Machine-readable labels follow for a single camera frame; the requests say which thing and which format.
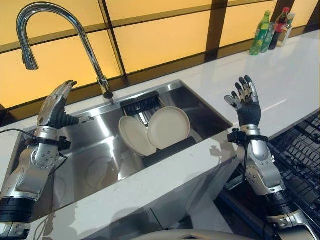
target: bottle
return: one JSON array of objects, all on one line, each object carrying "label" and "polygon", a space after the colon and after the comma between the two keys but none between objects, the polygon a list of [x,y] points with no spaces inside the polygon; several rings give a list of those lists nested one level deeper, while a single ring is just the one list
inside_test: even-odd
[{"label": "bottle", "polygon": [[270,45],[272,38],[274,37],[274,34],[275,34],[275,26],[276,26],[276,24],[274,22],[270,22],[268,33],[266,34],[266,37],[262,43],[262,47],[261,47],[261,51],[260,51],[261,53],[265,53],[266,51],[268,51],[269,45]]},{"label": "bottle", "polygon": [[290,33],[292,31],[292,22],[293,22],[295,16],[296,16],[296,14],[293,12],[290,12],[288,14],[288,22],[283,29],[283,34],[282,34],[283,36],[280,37],[280,40],[278,40],[278,42],[276,44],[277,47],[282,48],[286,44],[286,41],[289,38]]},{"label": "bottle", "polygon": [[289,7],[283,8],[283,12],[275,21],[275,31],[274,31],[274,35],[273,35],[273,38],[272,38],[270,46],[269,46],[269,50],[273,50],[276,48],[277,43],[278,43],[278,39],[279,39],[282,31],[284,30],[286,23],[288,22],[288,12],[289,11],[290,11]]},{"label": "bottle", "polygon": [[262,18],[261,22],[258,24],[258,27],[256,28],[255,37],[252,46],[249,50],[250,55],[258,55],[260,53],[262,44],[267,36],[269,29],[270,13],[270,11],[265,11],[264,17]]}]

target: stainless steel sink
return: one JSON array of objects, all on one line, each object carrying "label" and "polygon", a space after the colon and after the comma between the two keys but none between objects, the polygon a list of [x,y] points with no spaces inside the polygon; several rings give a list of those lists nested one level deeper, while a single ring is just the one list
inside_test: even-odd
[{"label": "stainless steel sink", "polygon": [[[161,85],[117,100],[114,105],[102,105],[79,112],[94,120],[61,129],[59,134],[71,141],[71,148],[62,153],[68,157],[65,164],[53,174],[35,206],[34,220],[86,198],[121,181],[145,166],[141,156],[123,142],[118,123],[124,112],[120,103],[157,91],[165,106],[185,111],[190,119],[190,136],[198,143],[232,125],[220,116],[181,81]],[[12,172],[18,165],[18,156],[26,139],[20,135],[11,158]]]}]

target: wire rack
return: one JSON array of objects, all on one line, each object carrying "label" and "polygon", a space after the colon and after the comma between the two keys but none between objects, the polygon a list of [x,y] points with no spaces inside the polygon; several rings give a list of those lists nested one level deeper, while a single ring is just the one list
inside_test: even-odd
[{"label": "wire rack", "polygon": [[288,193],[320,236],[320,115],[268,143]]}]

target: plate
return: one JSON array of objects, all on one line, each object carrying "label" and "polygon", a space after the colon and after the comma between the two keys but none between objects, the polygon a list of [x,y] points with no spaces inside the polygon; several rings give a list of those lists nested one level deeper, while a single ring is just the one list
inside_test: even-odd
[{"label": "plate", "polygon": [[165,149],[186,139],[190,132],[190,121],[180,108],[161,108],[150,119],[148,137],[153,146]]},{"label": "plate", "polygon": [[148,138],[147,128],[132,116],[123,116],[119,121],[119,131],[125,144],[142,156],[157,151]]}]

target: chrome faucet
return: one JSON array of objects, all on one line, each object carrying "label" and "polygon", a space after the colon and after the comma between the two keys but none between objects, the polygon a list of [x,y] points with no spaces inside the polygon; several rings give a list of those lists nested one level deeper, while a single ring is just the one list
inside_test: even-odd
[{"label": "chrome faucet", "polygon": [[28,70],[37,70],[39,69],[35,56],[31,50],[28,35],[27,35],[27,23],[28,20],[36,13],[40,12],[50,12],[58,14],[65,19],[67,19],[77,31],[81,42],[85,48],[85,51],[92,63],[94,71],[97,75],[97,81],[102,90],[102,94],[106,99],[109,99],[113,104],[113,93],[108,83],[106,76],[103,74],[98,60],[95,56],[95,53],[91,47],[88,36],[85,32],[85,29],[78,21],[78,19],[73,16],[69,11],[64,9],[61,6],[58,6],[49,2],[35,2],[25,6],[19,13],[16,19],[16,32],[19,38],[19,42],[22,50],[22,61],[25,64],[26,69]]}]

